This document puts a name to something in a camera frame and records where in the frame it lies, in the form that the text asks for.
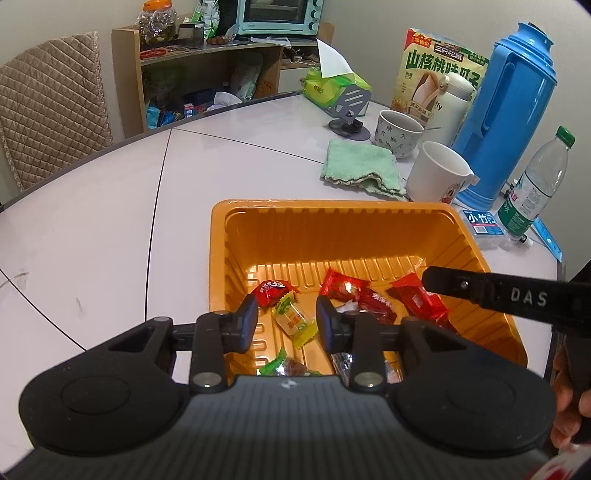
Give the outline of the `person's right hand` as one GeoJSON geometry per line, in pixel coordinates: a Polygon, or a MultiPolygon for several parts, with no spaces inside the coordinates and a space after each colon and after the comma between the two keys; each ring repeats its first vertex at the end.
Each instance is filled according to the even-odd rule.
{"type": "Polygon", "coordinates": [[[570,380],[565,350],[560,348],[553,362],[556,373],[552,388],[556,398],[556,417],[550,433],[554,447],[567,446],[581,426],[581,414],[575,402],[575,394],[570,380]]]}

